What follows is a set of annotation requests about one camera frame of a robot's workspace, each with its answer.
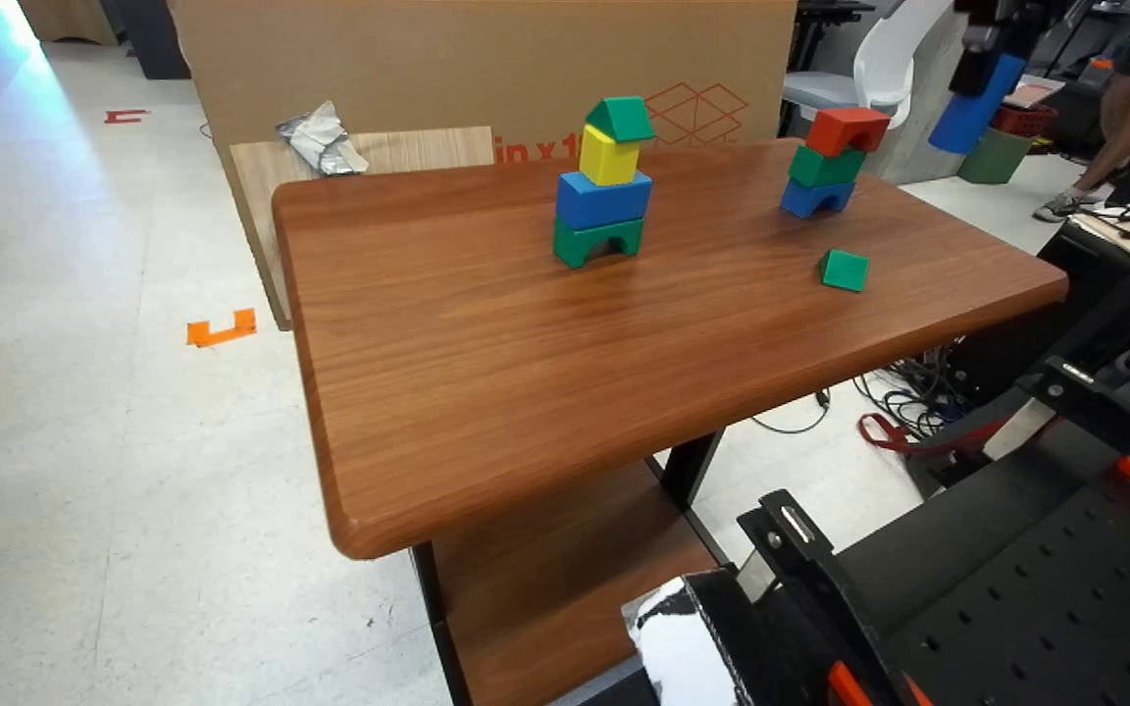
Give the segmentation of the orange arch block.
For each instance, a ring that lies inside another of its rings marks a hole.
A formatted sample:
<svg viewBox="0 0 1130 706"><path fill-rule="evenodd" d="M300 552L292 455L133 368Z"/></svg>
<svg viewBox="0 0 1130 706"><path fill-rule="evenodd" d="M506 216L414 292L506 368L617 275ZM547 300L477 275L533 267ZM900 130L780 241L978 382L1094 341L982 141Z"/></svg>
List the orange arch block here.
<svg viewBox="0 0 1130 706"><path fill-rule="evenodd" d="M821 110L808 127L808 147L821 158L843 158L846 151L874 153L890 117L877 110Z"/></svg>

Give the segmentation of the green middle block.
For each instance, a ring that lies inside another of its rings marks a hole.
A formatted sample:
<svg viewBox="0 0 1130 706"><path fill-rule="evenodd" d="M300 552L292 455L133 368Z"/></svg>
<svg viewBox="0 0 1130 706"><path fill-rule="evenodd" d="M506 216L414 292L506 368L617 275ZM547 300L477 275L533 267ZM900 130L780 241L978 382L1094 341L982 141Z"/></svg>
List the green middle block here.
<svg viewBox="0 0 1130 706"><path fill-rule="evenodd" d="M849 183L861 174L861 161L866 161L861 151L843 151L840 158L823 158L810 147L800 147L793 153L787 182L805 190Z"/></svg>

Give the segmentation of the blue arch block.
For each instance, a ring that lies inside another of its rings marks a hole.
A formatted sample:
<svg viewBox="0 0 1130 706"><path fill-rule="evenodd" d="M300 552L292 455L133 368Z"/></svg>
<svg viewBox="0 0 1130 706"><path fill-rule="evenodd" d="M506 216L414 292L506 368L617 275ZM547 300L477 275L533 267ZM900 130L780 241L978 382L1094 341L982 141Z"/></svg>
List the blue arch block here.
<svg viewBox="0 0 1130 706"><path fill-rule="evenodd" d="M843 213L849 192L853 192L849 182L843 182L843 183L796 183L796 182L787 182L780 208L793 219L815 219L821 213Z"/></svg>

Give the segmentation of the small green cube block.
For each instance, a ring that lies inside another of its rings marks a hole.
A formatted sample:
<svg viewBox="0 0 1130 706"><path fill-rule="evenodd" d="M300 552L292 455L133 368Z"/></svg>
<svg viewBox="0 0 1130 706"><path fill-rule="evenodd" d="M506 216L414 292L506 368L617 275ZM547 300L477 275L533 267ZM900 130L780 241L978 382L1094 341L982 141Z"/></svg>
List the small green cube block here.
<svg viewBox="0 0 1130 706"><path fill-rule="evenodd" d="M866 287L870 264L853 251L829 251L821 260L821 283L830 292L849 292L857 293Z"/></svg>

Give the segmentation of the green triangle roof block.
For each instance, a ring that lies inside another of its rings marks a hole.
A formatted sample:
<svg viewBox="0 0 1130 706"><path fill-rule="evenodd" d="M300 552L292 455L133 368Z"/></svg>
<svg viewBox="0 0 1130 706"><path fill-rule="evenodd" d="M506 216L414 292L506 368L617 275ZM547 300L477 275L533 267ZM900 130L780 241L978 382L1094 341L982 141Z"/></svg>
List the green triangle roof block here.
<svg viewBox="0 0 1130 706"><path fill-rule="evenodd" d="M638 94L606 94L589 110L589 127L606 132L617 147L644 147L653 139L645 102Z"/></svg>

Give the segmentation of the yellow cube block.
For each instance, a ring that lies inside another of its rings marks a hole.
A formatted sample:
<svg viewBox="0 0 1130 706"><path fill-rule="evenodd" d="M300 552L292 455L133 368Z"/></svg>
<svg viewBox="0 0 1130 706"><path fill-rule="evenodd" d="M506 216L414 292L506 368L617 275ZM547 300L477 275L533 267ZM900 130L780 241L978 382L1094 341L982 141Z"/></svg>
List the yellow cube block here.
<svg viewBox="0 0 1130 706"><path fill-rule="evenodd" d="M579 174L598 190L628 183L638 174L638 151L589 127L579 132Z"/></svg>

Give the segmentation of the blue rectangular block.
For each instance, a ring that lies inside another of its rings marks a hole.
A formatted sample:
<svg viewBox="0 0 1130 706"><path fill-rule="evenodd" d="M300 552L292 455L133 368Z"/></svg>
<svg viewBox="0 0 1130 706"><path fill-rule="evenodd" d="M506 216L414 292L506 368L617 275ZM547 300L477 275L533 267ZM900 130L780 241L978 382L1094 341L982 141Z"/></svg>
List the blue rectangular block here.
<svg viewBox="0 0 1130 706"><path fill-rule="evenodd" d="M634 174L628 183L591 183L583 174L557 177L557 225L602 229L644 219L651 204L651 177Z"/></svg>

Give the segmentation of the green arch block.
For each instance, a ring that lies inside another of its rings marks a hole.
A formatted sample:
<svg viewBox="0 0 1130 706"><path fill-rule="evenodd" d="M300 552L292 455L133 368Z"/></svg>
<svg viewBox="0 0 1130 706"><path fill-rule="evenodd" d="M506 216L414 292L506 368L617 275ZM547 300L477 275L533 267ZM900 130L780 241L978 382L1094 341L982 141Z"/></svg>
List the green arch block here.
<svg viewBox="0 0 1130 706"><path fill-rule="evenodd" d="M634 256L644 247L644 225L638 219L611 219L594 229L568 229L563 219L551 225L551 256L576 270L594 251L621 251Z"/></svg>

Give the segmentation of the green bucket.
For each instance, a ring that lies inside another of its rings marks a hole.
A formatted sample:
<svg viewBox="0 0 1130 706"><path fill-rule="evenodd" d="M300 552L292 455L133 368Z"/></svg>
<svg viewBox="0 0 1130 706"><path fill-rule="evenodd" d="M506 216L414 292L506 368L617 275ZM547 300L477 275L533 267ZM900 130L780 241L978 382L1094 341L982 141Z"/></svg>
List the green bucket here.
<svg viewBox="0 0 1130 706"><path fill-rule="evenodd" d="M1008 183L1026 158L1026 139L989 130L982 147L959 161L955 177L967 183Z"/></svg>

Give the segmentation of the large cardboard box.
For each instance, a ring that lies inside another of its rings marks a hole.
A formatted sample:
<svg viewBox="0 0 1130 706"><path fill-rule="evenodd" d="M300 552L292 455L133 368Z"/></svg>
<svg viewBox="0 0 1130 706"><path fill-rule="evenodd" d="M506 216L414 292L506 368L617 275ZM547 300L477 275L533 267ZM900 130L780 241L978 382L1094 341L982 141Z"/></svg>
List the large cardboard box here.
<svg viewBox="0 0 1130 706"><path fill-rule="evenodd" d="M774 132L796 0L169 0L220 151L333 102L354 132L491 127L500 161L559 158L606 94L653 139Z"/></svg>

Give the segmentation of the crumpled white plastic bag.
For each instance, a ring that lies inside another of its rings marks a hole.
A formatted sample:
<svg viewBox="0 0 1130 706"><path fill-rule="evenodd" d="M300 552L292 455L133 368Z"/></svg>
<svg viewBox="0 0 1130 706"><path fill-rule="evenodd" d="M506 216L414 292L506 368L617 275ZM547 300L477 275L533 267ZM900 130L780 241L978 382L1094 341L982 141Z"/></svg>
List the crumpled white plastic bag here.
<svg viewBox="0 0 1130 706"><path fill-rule="evenodd" d="M358 153L342 127L333 102L313 106L304 117L277 127L277 139L318 174L318 177L362 177L370 161Z"/></svg>

